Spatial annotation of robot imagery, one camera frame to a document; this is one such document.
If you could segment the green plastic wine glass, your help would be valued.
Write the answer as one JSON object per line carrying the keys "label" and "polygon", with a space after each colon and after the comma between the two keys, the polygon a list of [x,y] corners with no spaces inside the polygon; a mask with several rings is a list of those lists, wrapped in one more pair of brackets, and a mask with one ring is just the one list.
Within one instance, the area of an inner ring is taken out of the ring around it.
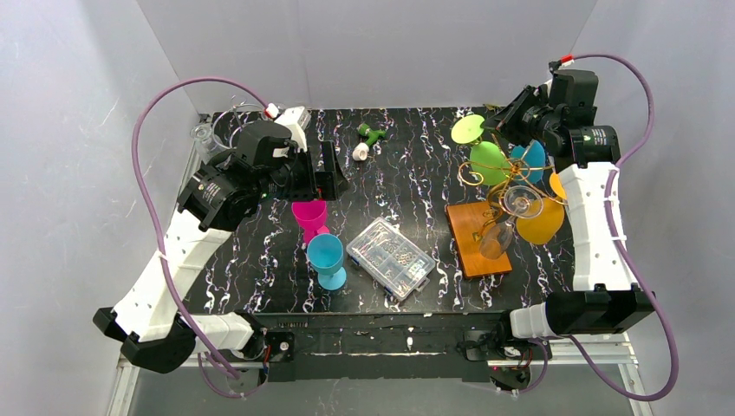
{"label": "green plastic wine glass", "polygon": [[470,149],[469,162],[460,168],[460,176],[469,185],[499,185],[506,182],[511,166],[499,145],[485,140],[480,114],[470,114],[458,120],[451,130],[452,140]]}

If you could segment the blue plastic wine glass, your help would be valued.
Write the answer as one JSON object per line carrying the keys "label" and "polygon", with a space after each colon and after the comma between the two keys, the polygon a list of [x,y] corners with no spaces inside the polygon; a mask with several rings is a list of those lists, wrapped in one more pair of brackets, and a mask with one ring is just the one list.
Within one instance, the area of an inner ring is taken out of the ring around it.
{"label": "blue plastic wine glass", "polygon": [[347,273],[343,267],[344,247],[337,236],[327,233],[313,237],[306,254],[323,289],[334,291],[345,284]]}

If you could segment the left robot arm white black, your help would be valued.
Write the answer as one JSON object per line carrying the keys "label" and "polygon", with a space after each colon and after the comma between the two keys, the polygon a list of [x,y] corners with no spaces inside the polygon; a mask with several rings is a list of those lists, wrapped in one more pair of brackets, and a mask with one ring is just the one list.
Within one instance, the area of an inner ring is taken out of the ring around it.
{"label": "left robot arm white black", "polygon": [[210,258],[262,202],[334,201],[348,189],[334,142],[324,140],[320,147],[323,168],[317,170],[288,127],[257,120],[190,177],[170,225],[155,225],[157,249],[136,283],[94,315],[96,327],[121,344],[128,361],[167,374],[192,354],[206,353],[229,371],[225,350],[245,352],[263,343],[265,329],[252,315],[194,315],[183,300]]}

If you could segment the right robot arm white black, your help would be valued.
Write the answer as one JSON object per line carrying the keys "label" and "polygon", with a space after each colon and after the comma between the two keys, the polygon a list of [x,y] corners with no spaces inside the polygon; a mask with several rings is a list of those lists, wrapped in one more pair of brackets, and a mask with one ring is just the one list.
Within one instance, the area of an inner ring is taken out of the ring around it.
{"label": "right robot arm white black", "polygon": [[527,86],[498,113],[468,115],[452,140],[471,148],[464,169],[488,185],[486,220],[473,237],[481,253],[501,256],[514,236],[543,245],[563,222],[571,226],[573,289],[504,312],[493,338],[501,348],[521,340],[619,334],[654,312],[656,299],[634,273],[622,229],[617,132],[595,123],[598,77],[556,69]]}

